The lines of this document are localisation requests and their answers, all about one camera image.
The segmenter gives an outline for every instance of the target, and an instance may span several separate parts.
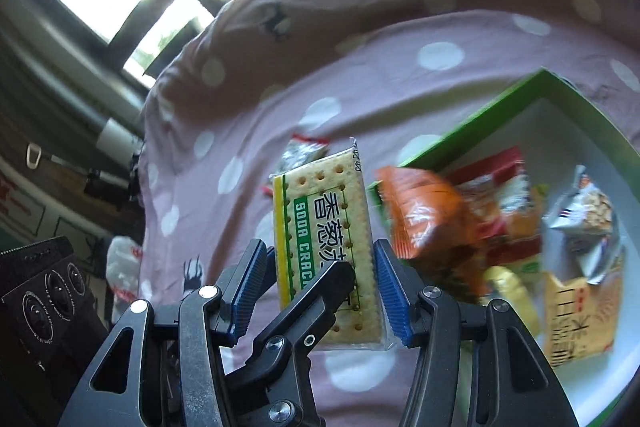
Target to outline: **snack package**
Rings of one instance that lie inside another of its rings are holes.
[[[276,165],[274,173],[269,176],[269,185],[263,188],[264,192],[270,196],[273,195],[271,182],[274,176],[318,160],[324,157],[328,150],[328,140],[293,134],[282,153],[278,165]]]
[[[447,175],[480,221],[487,266],[511,269],[525,284],[540,275],[542,197],[532,190],[518,147]]]
[[[605,235],[613,230],[613,207],[584,165],[575,168],[571,189],[545,217],[550,229],[573,235]]]
[[[486,293],[484,262],[468,204],[434,172],[385,167],[376,174],[396,255],[455,298],[477,301]]]
[[[484,306],[492,299],[503,299],[513,306],[532,337],[540,334],[540,320],[536,307],[529,292],[514,272],[504,266],[492,266],[484,272],[484,281],[490,288],[490,293],[481,299]]]
[[[281,307],[289,304],[324,263],[349,261],[356,284],[320,346],[388,348],[355,140],[351,149],[275,176],[273,205]]]
[[[598,285],[585,277],[561,283],[545,272],[545,344],[552,367],[610,351],[622,299],[621,253]]]
[[[583,165],[575,168],[572,187],[545,216],[545,222],[565,234],[564,249],[577,259],[589,284],[599,284],[622,254],[618,216]]]

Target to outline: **metal screw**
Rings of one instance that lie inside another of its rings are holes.
[[[284,339],[282,337],[271,337],[267,341],[267,345],[265,346],[267,351],[277,351],[284,344]]]
[[[509,309],[511,309],[509,303],[507,301],[503,301],[502,299],[495,299],[492,303],[492,306],[494,307],[494,310],[500,313],[508,312]]]
[[[269,409],[269,418],[272,422],[282,423],[291,416],[291,406],[287,402],[276,402]]]
[[[203,286],[198,290],[198,294],[203,299],[212,299],[216,295],[218,295],[218,288],[213,285]]]
[[[134,313],[142,313],[144,310],[146,310],[148,307],[148,304],[146,303],[146,301],[143,301],[142,299],[140,299],[139,301],[133,301],[131,303],[131,311]]]
[[[442,295],[442,290],[437,286],[427,286],[424,290],[422,290],[422,295],[430,299],[437,299]]]

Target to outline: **soda cracker package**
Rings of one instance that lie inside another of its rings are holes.
[[[348,261],[355,270],[356,284],[319,345],[325,349],[388,348],[355,140],[350,149],[274,177],[273,213],[281,307],[289,304],[324,263]]]

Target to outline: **green stripe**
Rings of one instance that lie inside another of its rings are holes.
[[[309,205],[306,196],[293,200],[296,216],[296,242],[298,244],[298,267],[300,268],[300,287],[305,288],[316,275],[314,252],[311,243],[311,224],[309,223]]]
[[[284,233],[285,243],[287,245],[287,269],[289,271],[289,295],[291,300],[296,296],[296,291],[293,288],[293,272],[291,270],[291,245],[289,240],[289,217],[287,216],[287,181],[285,175],[282,175],[282,206],[284,207]]]

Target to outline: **polka dot fabric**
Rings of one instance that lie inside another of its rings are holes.
[[[638,27],[638,0],[232,1],[146,101],[141,296],[177,301],[188,267],[213,282],[253,237],[273,242],[260,187],[295,132],[329,139],[332,152],[356,136],[369,184],[544,66],[639,147]],[[277,302],[275,289],[258,302],[247,336],[223,353],[226,370],[246,360]],[[416,356],[313,353],[320,414],[332,427],[397,426]]]

